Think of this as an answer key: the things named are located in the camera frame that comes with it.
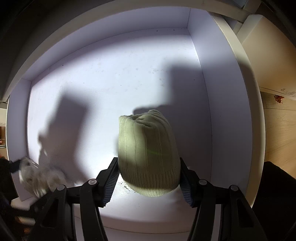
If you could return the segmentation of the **white open drawer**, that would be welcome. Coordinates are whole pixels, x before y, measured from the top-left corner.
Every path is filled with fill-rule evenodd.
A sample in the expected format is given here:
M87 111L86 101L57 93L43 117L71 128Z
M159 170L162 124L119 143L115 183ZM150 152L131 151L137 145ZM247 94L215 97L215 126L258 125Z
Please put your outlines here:
M157 109L189 168L254 203L265 148L259 88L236 33L192 1L85 11L27 57L7 94L11 160L28 156L81 184L117 155L121 115Z

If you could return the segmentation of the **light green knitted sock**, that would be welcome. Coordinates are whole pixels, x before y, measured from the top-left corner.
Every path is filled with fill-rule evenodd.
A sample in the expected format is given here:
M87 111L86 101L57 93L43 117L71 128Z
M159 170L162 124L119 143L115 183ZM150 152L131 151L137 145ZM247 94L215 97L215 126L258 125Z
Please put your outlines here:
M119 117L118 166L140 195L159 197L178 187L181 161L171 126L159 111Z

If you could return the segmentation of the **white cloth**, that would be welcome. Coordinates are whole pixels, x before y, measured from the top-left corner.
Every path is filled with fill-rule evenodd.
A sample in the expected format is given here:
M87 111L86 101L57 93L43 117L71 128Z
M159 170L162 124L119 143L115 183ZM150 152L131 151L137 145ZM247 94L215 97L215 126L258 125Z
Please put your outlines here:
M20 160L19 178L23 187L37 199L50 191L54 192L59 185L71 184L61 170L51 166L39 166L28 157Z

